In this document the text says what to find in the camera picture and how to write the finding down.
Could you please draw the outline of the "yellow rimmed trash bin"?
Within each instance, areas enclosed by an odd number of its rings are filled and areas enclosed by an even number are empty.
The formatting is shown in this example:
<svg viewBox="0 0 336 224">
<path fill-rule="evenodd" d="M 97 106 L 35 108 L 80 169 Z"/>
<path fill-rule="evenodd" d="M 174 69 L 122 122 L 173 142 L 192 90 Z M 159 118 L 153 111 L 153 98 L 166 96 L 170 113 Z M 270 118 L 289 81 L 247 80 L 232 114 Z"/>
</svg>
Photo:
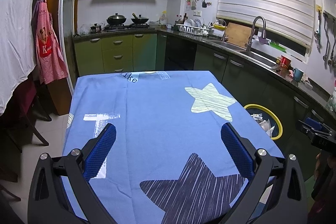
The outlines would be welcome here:
<svg viewBox="0 0 336 224">
<path fill-rule="evenodd" d="M 257 104 L 247 104 L 244 108 L 272 140 L 282 137 L 282 123 L 272 111 Z"/>
</svg>

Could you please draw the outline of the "teal mug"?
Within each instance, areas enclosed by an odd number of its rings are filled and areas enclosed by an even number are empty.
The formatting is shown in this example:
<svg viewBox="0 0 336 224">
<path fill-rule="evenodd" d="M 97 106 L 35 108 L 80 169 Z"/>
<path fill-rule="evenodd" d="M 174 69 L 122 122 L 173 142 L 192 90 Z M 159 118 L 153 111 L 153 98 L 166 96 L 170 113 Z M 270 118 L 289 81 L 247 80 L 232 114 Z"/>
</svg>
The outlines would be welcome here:
<svg viewBox="0 0 336 224">
<path fill-rule="evenodd" d="M 298 68 L 294 68 L 293 69 L 293 80 L 295 82 L 300 82 L 302 77 L 303 77 L 303 71 Z"/>
</svg>

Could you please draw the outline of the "red box on counter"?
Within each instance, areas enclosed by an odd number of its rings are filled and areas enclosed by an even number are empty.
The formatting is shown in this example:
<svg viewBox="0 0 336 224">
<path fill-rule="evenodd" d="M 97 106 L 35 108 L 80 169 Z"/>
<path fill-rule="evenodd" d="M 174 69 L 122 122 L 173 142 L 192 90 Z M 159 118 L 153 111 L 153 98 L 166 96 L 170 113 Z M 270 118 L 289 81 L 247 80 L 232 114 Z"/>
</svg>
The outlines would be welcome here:
<svg viewBox="0 0 336 224">
<path fill-rule="evenodd" d="M 290 67 L 290 64 L 291 64 L 291 60 L 288 59 L 287 57 L 281 55 L 281 57 L 279 59 L 280 67 L 288 69 Z"/>
</svg>

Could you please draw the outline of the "green lower cabinets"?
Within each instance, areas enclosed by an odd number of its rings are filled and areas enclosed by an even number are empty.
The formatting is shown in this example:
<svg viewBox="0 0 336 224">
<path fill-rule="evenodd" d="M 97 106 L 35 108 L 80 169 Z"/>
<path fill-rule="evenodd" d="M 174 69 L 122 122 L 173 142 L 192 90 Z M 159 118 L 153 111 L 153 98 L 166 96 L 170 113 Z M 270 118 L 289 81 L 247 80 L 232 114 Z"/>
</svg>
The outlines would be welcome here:
<svg viewBox="0 0 336 224">
<path fill-rule="evenodd" d="M 81 76 L 121 73 L 136 81 L 141 71 L 209 71 L 245 106 L 271 110 L 283 127 L 276 142 L 284 153 L 298 156 L 304 178 L 313 176 L 318 149 L 296 130 L 298 121 L 312 118 L 335 127 L 327 109 L 328 94 L 313 81 L 297 82 L 273 57 L 258 50 L 246 52 L 172 31 L 117 32 L 76 36 L 78 73 Z"/>
</svg>

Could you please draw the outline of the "blue star tablecloth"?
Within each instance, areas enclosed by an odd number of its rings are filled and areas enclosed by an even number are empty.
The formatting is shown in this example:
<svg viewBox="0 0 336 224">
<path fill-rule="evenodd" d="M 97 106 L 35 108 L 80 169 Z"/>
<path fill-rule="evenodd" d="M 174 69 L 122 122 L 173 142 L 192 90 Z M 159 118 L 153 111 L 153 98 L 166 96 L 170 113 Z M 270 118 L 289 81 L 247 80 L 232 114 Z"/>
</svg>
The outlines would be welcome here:
<svg viewBox="0 0 336 224">
<path fill-rule="evenodd" d="M 89 183 L 117 223 L 208 223 L 226 214 L 248 181 L 222 142 L 225 123 L 254 147 L 282 155 L 208 71 L 80 77 L 64 154 L 108 123 L 116 141 Z"/>
</svg>

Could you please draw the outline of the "wooden cutting board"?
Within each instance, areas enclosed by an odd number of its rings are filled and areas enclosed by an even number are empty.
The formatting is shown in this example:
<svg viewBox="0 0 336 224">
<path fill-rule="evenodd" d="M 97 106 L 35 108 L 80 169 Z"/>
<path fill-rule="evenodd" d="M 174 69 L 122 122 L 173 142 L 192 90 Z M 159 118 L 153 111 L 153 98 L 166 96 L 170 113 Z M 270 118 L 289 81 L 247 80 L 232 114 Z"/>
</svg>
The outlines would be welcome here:
<svg viewBox="0 0 336 224">
<path fill-rule="evenodd" d="M 251 36 L 251 28 L 236 23 L 228 23 L 226 28 L 228 42 L 236 46 L 246 48 Z"/>
</svg>

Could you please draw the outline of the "red checked apron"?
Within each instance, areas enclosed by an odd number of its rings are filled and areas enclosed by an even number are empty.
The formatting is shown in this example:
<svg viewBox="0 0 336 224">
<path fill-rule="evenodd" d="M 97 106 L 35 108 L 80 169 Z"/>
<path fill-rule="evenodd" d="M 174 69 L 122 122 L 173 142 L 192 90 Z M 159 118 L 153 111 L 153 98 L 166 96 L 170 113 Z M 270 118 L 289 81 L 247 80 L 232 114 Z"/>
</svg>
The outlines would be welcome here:
<svg viewBox="0 0 336 224">
<path fill-rule="evenodd" d="M 68 76 L 66 64 L 56 37 L 47 0 L 37 0 L 32 18 L 37 66 L 41 83 L 49 84 Z"/>
</svg>

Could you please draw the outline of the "white dish rack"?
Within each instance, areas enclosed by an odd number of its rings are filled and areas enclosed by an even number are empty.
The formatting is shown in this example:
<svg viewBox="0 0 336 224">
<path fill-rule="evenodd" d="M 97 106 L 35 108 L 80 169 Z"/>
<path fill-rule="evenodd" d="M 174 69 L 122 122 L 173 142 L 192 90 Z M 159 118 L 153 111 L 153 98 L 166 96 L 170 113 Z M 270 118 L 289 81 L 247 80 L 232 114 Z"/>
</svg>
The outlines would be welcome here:
<svg viewBox="0 0 336 224">
<path fill-rule="evenodd" d="M 191 34 L 195 36 L 209 36 L 210 29 L 205 27 L 198 27 L 196 22 L 192 19 L 186 19 L 183 24 L 176 24 L 179 32 Z"/>
</svg>

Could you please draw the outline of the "small steel pot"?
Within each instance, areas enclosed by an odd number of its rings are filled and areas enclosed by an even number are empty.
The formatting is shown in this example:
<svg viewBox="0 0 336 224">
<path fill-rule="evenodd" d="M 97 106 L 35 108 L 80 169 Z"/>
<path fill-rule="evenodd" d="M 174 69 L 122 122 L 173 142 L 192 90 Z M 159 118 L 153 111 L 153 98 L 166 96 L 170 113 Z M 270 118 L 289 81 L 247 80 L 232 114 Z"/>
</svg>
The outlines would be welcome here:
<svg viewBox="0 0 336 224">
<path fill-rule="evenodd" d="M 90 27 L 90 33 L 91 34 L 100 33 L 101 31 L 102 31 L 101 24 L 94 23 L 93 26 Z"/>
</svg>

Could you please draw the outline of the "gas stove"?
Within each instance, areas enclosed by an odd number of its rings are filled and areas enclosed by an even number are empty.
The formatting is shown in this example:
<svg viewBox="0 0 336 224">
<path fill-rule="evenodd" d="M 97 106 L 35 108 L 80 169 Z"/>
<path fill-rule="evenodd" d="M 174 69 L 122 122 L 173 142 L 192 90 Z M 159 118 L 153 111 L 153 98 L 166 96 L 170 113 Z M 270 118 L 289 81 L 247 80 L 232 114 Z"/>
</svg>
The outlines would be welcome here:
<svg viewBox="0 0 336 224">
<path fill-rule="evenodd" d="M 104 27 L 104 31 L 106 32 L 115 32 L 115 31 L 128 31 L 128 30 L 153 30 L 154 27 L 150 27 L 148 24 L 135 24 L 132 23 L 130 25 L 106 25 Z"/>
</svg>

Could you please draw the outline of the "black wok with lid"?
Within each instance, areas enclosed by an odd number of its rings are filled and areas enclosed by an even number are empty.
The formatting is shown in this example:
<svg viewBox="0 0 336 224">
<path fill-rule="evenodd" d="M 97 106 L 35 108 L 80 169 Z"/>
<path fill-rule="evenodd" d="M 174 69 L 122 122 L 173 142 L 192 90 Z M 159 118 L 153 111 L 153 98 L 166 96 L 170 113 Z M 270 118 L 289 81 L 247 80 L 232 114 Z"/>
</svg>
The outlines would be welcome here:
<svg viewBox="0 0 336 224">
<path fill-rule="evenodd" d="M 123 15 L 120 15 L 118 13 L 115 13 L 114 15 L 109 16 L 106 19 L 106 22 L 110 26 L 120 26 L 123 25 L 126 22 L 126 17 Z"/>
</svg>

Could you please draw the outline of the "black frying pan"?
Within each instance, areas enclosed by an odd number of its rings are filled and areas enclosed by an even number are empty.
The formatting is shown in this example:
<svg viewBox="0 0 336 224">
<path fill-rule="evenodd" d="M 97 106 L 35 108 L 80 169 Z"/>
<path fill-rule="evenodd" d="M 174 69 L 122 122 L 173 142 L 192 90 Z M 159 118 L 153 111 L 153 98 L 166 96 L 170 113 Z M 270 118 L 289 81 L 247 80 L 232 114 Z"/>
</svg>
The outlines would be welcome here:
<svg viewBox="0 0 336 224">
<path fill-rule="evenodd" d="M 149 20 L 148 18 L 143 17 L 141 14 L 136 15 L 135 13 L 133 13 L 132 16 L 133 17 L 131 18 L 131 21 L 134 24 L 146 24 Z"/>
</svg>

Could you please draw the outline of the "white hanging cloth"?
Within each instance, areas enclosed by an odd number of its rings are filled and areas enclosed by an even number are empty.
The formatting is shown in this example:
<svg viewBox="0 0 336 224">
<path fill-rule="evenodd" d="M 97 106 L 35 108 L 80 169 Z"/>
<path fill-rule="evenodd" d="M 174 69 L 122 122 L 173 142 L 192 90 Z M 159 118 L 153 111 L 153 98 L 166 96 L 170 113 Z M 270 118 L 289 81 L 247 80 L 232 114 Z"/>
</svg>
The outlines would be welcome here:
<svg viewBox="0 0 336 224">
<path fill-rule="evenodd" d="M 1 113 L 37 65 L 32 12 L 33 0 L 1 0 Z"/>
</svg>

